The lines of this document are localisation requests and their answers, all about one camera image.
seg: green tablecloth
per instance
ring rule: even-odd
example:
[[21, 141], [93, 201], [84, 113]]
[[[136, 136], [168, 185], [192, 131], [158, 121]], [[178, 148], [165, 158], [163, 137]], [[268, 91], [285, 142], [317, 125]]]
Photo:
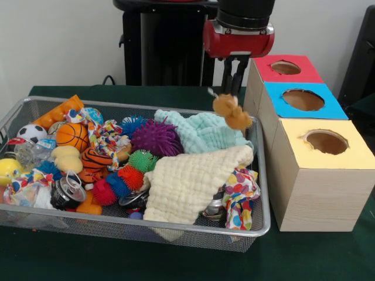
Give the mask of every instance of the green tablecloth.
[[[73, 94], [176, 108], [212, 104], [203, 88], [34, 87], [30, 93]], [[269, 233], [246, 253], [0, 227], [0, 280], [374, 280], [374, 215], [370, 198], [350, 233], [279, 232], [272, 216]]]

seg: soccer ball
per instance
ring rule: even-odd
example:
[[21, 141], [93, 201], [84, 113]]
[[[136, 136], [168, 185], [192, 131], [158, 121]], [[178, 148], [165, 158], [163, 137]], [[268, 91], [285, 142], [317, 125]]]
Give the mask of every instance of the soccer ball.
[[47, 138], [47, 132], [43, 127], [39, 125], [29, 124], [23, 126], [17, 134], [18, 138], [28, 139], [34, 143], [37, 143], [41, 139]]

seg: orange basketball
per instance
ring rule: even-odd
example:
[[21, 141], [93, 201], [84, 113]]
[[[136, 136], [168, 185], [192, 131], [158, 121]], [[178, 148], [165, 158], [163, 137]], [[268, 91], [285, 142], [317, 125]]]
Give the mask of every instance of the orange basketball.
[[56, 132], [56, 143], [59, 146], [71, 145], [80, 152], [88, 147], [88, 132], [84, 125], [66, 123]]

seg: metal basket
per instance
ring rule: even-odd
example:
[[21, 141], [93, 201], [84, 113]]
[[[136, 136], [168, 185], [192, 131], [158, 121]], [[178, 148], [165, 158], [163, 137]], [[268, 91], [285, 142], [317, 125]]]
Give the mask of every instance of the metal basket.
[[[5, 143], [7, 139], [15, 137], [19, 128], [36, 120], [63, 101], [65, 101], [63, 98], [48, 97], [28, 97], [20, 100], [0, 122], [3, 142]], [[153, 118], [155, 111], [159, 109], [109, 102], [83, 102], [87, 107], [99, 109], [104, 120], [115, 119], [118, 122], [121, 122], [123, 117], [130, 115]], [[163, 109], [179, 111], [183, 116], [201, 112], [174, 108]], [[259, 171], [261, 197], [253, 205], [253, 226], [250, 231], [225, 229], [224, 222], [210, 221], [202, 216], [199, 216], [194, 225], [132, 220], [127, 218], [127, 213], [117, 204], [103, 207], [102, 215], [0, 204], [0, 225], [245, 252], [256, 237], [264, 235], [270, 228], [263, 134], [259, 121], [255, 118], [253, 118], [253, 121], [253, 126], [247, 129], [246, 137], [252, 141], [254, 152], [257, 151], [253, 165], [254, 170]], [[2, 156], [4, 152], [5, 145], [2, 145], [0, 155]], [[164, 240], [157, 233], [163, 233], [163, 237], [171, 237], [177, 234], [179, 238], [170, 242]]]

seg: shape sorter box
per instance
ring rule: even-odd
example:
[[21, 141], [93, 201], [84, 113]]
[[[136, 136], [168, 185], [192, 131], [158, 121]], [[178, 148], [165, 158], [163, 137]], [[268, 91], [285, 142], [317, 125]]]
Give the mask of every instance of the shape sorter box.
[[325, 84], [266, 82], [258, 110], [264, 132], [266, 157], [274, 143], [279, 117], [347, 119]]
[[348, 120], [278, 121], [267, 164], [280, 231], [351, 231], [375, 184], [375, 157]]
[[244, 109], [252, 116], [258, 116], [264, 82], [321, 84], [323, 80], [306, 56], [281, 54], [252, 59], [244, 101]]

